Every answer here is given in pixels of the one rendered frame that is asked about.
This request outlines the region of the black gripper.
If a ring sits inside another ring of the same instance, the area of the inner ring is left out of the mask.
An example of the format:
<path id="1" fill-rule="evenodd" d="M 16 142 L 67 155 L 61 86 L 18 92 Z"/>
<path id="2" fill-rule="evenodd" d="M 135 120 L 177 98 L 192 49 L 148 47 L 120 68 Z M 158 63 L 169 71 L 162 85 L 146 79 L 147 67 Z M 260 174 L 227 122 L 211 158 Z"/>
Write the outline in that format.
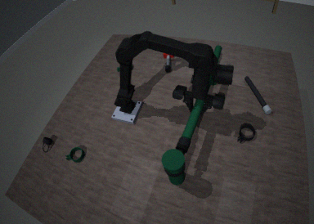
<path id="1" fill-rule="evenodd" d="M 201 111 L 200 117 L 204 114 L 207 109 L 211 109 L 212 107 L 218 110 L 222 110 L 225 97 L 222 95 L 215 94 L 210 95 L 208 93 L 209 82 L 208 83 L 197 83 L 193 80 L 191 92 L 187 91 L 186 86 L 177 85 L 173 91 L 173 98 L 181 100 L 184 96 L 183 102 L 186 103 L 190 112 L 193 108 L 193 98 L 205 101 L 204 107 Z"/>

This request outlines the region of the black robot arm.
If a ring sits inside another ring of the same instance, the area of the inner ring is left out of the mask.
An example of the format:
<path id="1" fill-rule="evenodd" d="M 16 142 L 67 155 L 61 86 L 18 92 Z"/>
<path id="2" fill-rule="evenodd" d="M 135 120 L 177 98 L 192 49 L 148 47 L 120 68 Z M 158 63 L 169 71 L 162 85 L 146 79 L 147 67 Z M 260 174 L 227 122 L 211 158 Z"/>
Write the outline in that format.
<path id="1" fill-rule="evenodd" d="M 132 101 L 135 85 L 130 83 L 132 60 L 147 48 L 186 60 L 188 67 L 194 68 L 191 83 L 193 80 L 197 83 L 208 83 L 212 75 L 215 83 L 232 84 L 234 66 L 218 65 L 218 59 L 208 44 L 183 43 L 145 31 L 123 39 L 115 52 L 119 62 L 120 89 L 114 104 L 121 107 L 120 111 L 124 113 L 131 114 L 136 104 Z"/>

